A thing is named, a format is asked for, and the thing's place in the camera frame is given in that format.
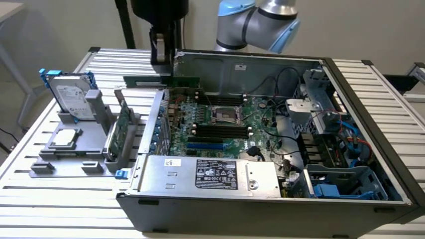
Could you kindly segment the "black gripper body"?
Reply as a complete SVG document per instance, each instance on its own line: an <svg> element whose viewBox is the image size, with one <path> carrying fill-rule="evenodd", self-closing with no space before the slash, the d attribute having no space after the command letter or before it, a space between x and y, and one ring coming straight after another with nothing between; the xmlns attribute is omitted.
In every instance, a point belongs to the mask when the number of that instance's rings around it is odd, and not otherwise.
<svg viewBox="0 0 425 239"><path fill-rule="evenodd" d="M187 0L132 0L133 14L145 20L156 32L170 31L173 24L189 12Z"/></svg>

